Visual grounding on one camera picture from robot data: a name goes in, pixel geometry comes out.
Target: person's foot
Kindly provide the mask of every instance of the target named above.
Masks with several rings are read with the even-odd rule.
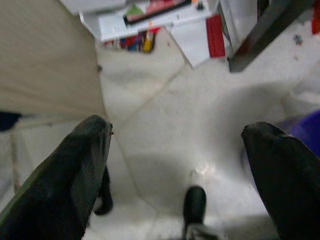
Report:
[[[101,198],[102,205],[97,210],[95,210],[94,213],[98,216],[109,213],[114,206],[114,202],[112,200],[110,192],[110,177],[107,168],[105,168],[105,171],[103,173],[101,188],[99,190],[98,197]]]
[[[192,186],[184,197],[183,218],[184,230],[189,224],[202,224],[206,213],[207,197],[200,186]]]

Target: red object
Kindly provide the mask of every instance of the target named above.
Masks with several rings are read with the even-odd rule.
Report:
[[[125,39],[125,44],[127,45],[127,46],[130,46],[130,45],[133,45],[135,42],[136,42],[136,36],[132,36],[132,37],[127,37],[126,39]]]
[[[160,29],[161,29],[161,27],[151,28],[151,29],[148,29],[148,32],[156,34],[160,31]]]
[[[317,0],[314,4],[314,14],[312,18],[312,33],[320,33],[320,0]]]
[[[211,58],[226,56],[221,16],[215,15],[206,20],[206,33]]]
[[[147,6],[146,12],[138,15],[126,16],[129,21],[133,21],[144,17],[145,15],[152,15],[154,13],[168,10],[173,8],[175,5],[183,3],[185,0],[153,0],[150,1],[150,5]]]

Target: white tile floor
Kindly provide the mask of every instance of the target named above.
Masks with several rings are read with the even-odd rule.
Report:
[[[302,46],[295,34],[302,35]],[[240,134],[247,124],[286,118],[281,97],[320,66],[319,53],[310,26],[297,24],[239,74],[230,74],[221,59],[191,69],[165,31],[149,55],[99,49],[104,104],[115,132],[108,158],[115,205],[111,214],[91,217],[84,239],[181,237],[183,198],[194,171],[207,193],[208,226],[231,240],[276,236],[242,169]],[[19,130],[33,167],[76,124]]]
[[[10,132],[0,133],[0,210],[14,196],[13,159]]]

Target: purple container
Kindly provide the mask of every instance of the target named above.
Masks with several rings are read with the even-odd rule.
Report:
[[[277,126],[300,139],[320,158],[320,110],[307,116],[281,122]]]

